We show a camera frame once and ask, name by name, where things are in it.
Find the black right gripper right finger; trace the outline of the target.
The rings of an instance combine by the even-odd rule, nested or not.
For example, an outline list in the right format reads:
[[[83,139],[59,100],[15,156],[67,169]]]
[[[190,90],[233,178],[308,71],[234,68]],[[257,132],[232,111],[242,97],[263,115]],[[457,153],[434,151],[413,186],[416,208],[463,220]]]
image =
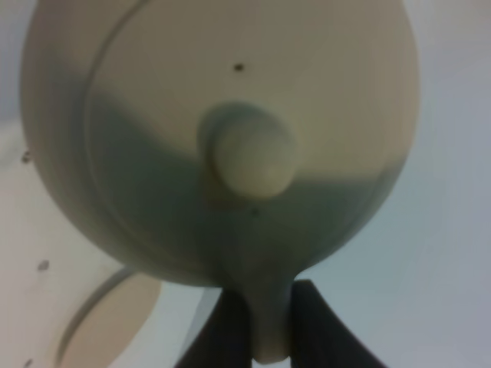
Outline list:
[[[310,280],[292,286],[291,328],[292,367],[385,368],[346,328]]]

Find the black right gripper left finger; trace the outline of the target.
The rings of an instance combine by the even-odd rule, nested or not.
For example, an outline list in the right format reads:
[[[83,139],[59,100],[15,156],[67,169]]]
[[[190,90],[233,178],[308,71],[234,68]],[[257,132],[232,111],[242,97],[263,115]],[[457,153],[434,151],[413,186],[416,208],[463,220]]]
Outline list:
[[[250,313],[235,291],[224,290],[202,330],[179,360],[180,367],[252,366]]]

